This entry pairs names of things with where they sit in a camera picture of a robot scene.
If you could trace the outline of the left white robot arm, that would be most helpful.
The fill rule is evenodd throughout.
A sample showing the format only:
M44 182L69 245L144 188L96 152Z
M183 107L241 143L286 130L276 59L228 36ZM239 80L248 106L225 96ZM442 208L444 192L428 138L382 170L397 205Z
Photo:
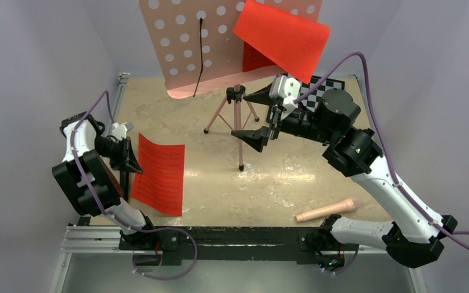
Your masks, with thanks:
M122 185L113 175L143 172L133 151L126 123L114 123L112 134L104 135L104 124L82 112L61 122L66 139L62 163L52 174L79 215L103 216L120 228L122 239L149 250L158 241L151 220L133 208Z

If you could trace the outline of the black microphone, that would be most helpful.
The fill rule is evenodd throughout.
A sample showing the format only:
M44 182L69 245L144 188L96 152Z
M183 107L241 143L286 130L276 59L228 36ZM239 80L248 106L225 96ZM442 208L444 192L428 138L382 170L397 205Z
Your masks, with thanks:
M123 199L129 201L130 196L130 173L129 172L120 172L120 187L123 192Z

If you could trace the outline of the pink tripod music stand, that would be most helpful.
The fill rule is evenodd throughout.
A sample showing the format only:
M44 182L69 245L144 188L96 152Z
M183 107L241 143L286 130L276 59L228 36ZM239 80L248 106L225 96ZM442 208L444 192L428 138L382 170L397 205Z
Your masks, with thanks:
M245 126L241 117L244 84L287 73L276 65L242 71L244 42L233 28L245 2L139 2L167 93L182 99L222 89L223 103L233 104L232 130ZM321 1L257 2L319 22Z

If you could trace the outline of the red sheet music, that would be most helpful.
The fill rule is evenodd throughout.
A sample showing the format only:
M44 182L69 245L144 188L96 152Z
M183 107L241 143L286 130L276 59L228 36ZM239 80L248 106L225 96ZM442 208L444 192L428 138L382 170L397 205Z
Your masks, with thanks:
M246 1L233 33L244 42L243 72L276 65L306 83L322 56L330 27L257 1Z
M183 209L184 145L160 145L138 135L142 173L134 177L131 197L158 212L180 217Z

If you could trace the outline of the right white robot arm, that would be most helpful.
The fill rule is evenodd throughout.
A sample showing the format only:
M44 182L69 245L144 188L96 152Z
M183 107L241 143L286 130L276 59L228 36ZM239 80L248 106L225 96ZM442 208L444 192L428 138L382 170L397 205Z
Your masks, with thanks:
M325 91L315 111L304 106L286 109L284 99L271 87L245 100L268 106L267 125L233 131L233 136L259 152L281 132L323 144L327 162L364 188L391 216L389 222L369 222L332 214L316 236L307 238L315 250L365 245L386 251L409 268L438 260L444 249L442 239L456 229L457 220L434 212L415 195L405 197L409 188L389 171L384 151L373 140L374 131L354 126L361 109L348 92Z

